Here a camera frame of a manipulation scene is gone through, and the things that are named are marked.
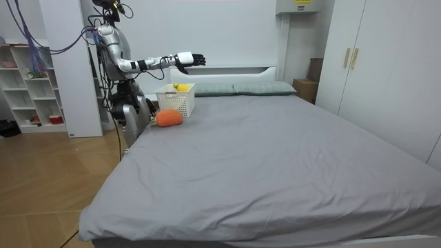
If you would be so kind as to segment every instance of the white headboard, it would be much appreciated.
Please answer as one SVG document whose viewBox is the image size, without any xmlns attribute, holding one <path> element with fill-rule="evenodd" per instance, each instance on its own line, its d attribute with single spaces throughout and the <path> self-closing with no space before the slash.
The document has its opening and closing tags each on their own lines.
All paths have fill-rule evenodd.
<svg viewBox="0 0 441 248">
<path fill-rule="evenodd" d="M 242 83 L 275 81 L 277 75 L 276 66 L 262 67 L 194 67 L 186 68 L 188 75 L 170 69 L 171 83 Z"/>
</svg>

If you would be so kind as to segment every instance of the wooden floor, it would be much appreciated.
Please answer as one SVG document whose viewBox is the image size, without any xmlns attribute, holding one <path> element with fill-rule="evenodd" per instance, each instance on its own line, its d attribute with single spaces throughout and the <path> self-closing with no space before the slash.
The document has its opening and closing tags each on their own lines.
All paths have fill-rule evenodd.
<svg viewBox="0 0 441 248">
<path fill-rule="evenodd" d="M 0 140 L 0 247 L 58 248 L 118 161 L 115 131 L 98 138 L 52 133 Z M 77 239 L 65 247 L 93 247 Z"/>
</svg>

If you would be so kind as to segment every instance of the gray pillow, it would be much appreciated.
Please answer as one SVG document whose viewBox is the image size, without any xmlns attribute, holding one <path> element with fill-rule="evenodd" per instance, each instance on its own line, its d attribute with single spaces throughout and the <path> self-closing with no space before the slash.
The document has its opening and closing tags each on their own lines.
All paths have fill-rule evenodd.
<svg viewBox="0 0 441 248">
<path fill-rule="evenodd" d="M 251 96 L 283 96 L 296 93 L 290 84 L 282 81 L 235 83 L 236 94 Z"/>
<path fill-rule="evenodd" d="M 232 96 L 236 93 L 232 83 L 197 83 L 194 96 Z"/>
</svg>

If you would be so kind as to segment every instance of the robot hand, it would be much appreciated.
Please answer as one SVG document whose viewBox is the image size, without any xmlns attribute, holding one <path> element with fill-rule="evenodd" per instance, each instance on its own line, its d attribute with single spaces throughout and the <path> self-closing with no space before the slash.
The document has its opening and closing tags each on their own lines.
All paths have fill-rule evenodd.
<svg viewBox="0 0 441 248">
<path fill-rule="evenodd" d="M 191 52 L 181 52 L 174 56 L 175 66 L 183 74 L 188 74 L 186 67 L 205 65 L 205 57 L 202 54 L 192 54 Z"/>
</svg>

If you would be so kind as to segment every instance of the orange cushion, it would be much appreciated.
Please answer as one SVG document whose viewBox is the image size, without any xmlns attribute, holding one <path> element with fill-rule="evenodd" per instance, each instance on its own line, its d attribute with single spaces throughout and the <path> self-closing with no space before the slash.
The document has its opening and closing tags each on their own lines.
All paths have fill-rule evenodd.
<svg viewBox="0 0 441 248">
<path fill-rule="evenodd" d="M 160 127 L 169 127 L 182 123 L 182 114 L 177 110 L 161 110 L 156 114 L 156 124 Z"/>
</svg>

